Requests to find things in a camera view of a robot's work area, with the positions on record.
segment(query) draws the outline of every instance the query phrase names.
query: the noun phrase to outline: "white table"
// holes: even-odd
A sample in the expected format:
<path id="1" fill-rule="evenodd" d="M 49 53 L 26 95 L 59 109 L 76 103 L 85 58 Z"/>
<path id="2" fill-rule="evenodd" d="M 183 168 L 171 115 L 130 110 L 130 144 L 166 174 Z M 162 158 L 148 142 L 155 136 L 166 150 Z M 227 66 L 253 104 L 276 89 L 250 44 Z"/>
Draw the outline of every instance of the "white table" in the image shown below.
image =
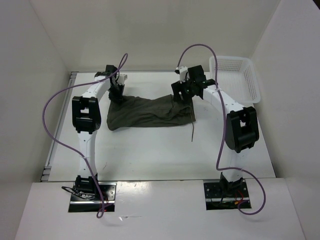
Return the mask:
<path id="1" fill-rule="evenodd" d="M 127 72 L 124 95 L 156 99 L 172 94 L 171 84 L 178 81 L 174 72 Z M 91 82 L 94 73 L 78 73 L 74 84 Z M 81 96 L 88 86 L 72 90 L 60 121 L 58 139 L 79 149 L 79 141 L 72 125 L 73 96 Z M 196 123 L 191 142 L 192 125 L 162 128 L 120 128 L 110 131 L 107 114 L 108 93 L 99 102 L 102 124 L 96 137 L 95 162 L 100 181 L 151 181 L 218 179 L 215 164 L 222 138 L 222 115 L 208 102 L 193 98 Z M 247 158 L 246 169 L 258 178 L 274 178 L 275 173 L 262 131 Z M 229 160 L 224 148 L 221 166 Z M 49 165 L 49 181 L 74 181 L 78 174 L 79 156 L 54 144 Z"/>
<path id="2" fill-rule="evenodd" d="M 202 180 L 118 182 L 115 212 L 68 213 L 71 182 L 33 183 L 16 240 L 303 240 L 286 182 L 262 179 L 264 210 L 244 216 L 237 209 L 206 210 Z M 247 180 L 254 211 L 263 195 Z"/>

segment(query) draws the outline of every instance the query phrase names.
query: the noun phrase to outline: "perforated basket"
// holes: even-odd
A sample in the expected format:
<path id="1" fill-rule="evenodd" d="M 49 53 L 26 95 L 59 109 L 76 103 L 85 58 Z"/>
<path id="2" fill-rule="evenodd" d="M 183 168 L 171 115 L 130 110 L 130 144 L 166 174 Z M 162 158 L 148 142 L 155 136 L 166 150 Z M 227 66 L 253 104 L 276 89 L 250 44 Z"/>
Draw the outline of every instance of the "perforated basket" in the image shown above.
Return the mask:
<path id="1" fill-rule="evenodd" d="M 242 104 L 260 102 L 260 91 L 252 61 L 245 57 L 217 56 L 218 83 L 230 97 Z M 215 59 L 210 57 L 211 78 L 215 78 Z"/>

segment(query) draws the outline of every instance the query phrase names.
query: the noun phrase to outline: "white wall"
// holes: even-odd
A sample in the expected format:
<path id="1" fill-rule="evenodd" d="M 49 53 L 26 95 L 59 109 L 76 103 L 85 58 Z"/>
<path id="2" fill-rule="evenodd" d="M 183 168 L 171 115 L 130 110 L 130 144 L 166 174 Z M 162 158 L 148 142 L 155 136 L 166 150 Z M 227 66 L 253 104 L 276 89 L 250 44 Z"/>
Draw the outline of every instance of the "white wall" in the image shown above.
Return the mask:
<path id="1" fill-rule="evenodd" d="M 127 70 L 172 70 L 194 43 L 218 55 L 249 57 L 279 0 L 31 0 L 70 71 L 117 65 Z M 186 65 L 208 66 L 194 49 Z"/>
<path id="2" fill-rule="evenodd" d="M 307 239 L 319 239 L 320 10 L 314 2 L 281 0 L 252 60 L 272 163 L 278 177 L 289 178 Z"/>
<path id="3" fill-rule="evenodd" d="M 51 144 L 42 108 L 68 72 L 29 1 L 0 1 L 0 32 L 0 239 L 11 240 Z M 51 131 L 62 100 L 47 111 Z"/>

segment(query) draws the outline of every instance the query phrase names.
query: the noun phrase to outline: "white basket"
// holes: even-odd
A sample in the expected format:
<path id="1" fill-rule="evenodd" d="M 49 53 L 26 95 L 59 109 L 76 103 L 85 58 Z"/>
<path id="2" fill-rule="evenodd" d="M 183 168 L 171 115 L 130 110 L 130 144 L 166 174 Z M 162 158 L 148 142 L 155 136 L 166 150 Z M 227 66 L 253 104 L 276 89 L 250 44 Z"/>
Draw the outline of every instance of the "white basket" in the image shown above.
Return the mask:
<path id="1" fill-rule="evenodd" d="M 260 102 L 260 92 L 253 63 L 236 56 L 217 56 L 218 83 L 230 97 L 242 104 Z M 215 58 L 209 59 L 210 76 L 215 79 Z"/>

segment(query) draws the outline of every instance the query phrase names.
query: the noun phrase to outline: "cloth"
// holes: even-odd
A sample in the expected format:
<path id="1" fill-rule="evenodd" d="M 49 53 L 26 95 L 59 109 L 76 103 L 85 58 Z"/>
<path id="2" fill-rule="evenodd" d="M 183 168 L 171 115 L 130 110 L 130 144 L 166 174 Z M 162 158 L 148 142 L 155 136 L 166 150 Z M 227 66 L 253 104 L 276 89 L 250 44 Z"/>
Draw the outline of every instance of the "cloth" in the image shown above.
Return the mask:
<path id="1" fill-rule="evenodd" d="M 123 96 L 123 103 L 110 103 L 106 123 L 111 131 L 121 127 L 157 128 L 186 125 L 196 121 L 192 99 L 175 102 L 173 95 L 154 100 Z"/>

